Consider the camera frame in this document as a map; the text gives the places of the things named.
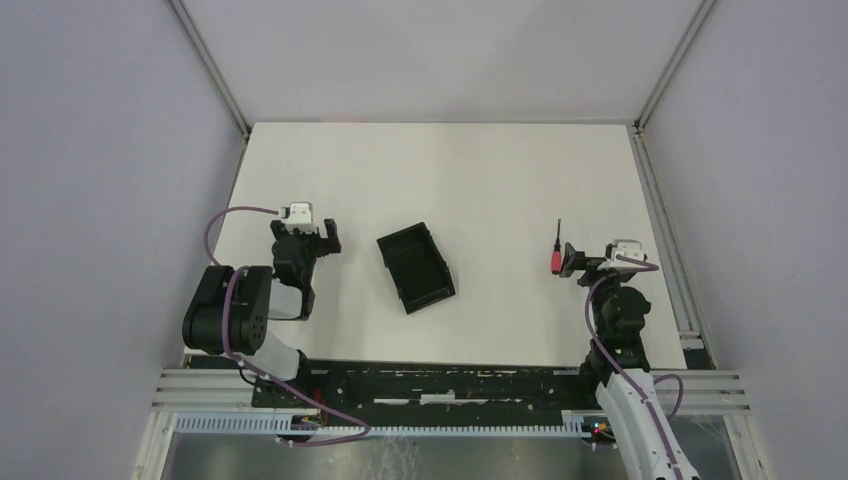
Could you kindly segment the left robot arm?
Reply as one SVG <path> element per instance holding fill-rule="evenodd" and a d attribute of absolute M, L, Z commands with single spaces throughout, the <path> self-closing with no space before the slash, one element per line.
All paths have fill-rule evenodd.
<path fill-rule="evenodd" d="M 272 287 L 295 289 L 300 298 L 293 319 L 309 319 L 315 301 L 316 262 L 342 251 L 336 222 L 326 219 L 324 228 L 322 235 L 317 227 L 308 232 L 304 226 L 274 220 L 270 266 L 248 266 L 240 274 L 228 265 L 207 267 L 182 323 L 185 346 L 225 356 L 263 377 L 295 379 L 305 355 L 268 330 Z"/>

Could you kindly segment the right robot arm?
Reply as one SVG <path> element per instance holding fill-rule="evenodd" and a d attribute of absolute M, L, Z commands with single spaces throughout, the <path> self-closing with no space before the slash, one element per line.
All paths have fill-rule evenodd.
<path fill-rule="evenodd" d="M 628 477 L 697 479 L 699 472 L 671 428 L 674 415 L 661 406 L 659 380 L 641 338 L 652 304 L 629 284 L 637 274 L 659 269 L 635 240 L 614 240 L 601 256 L 566 242 L 551 261 L 553 274 L 578 274 L 578 285 L 588 290 L 584 321 L 590 347 L 579 377 L 611 424 Z"/>

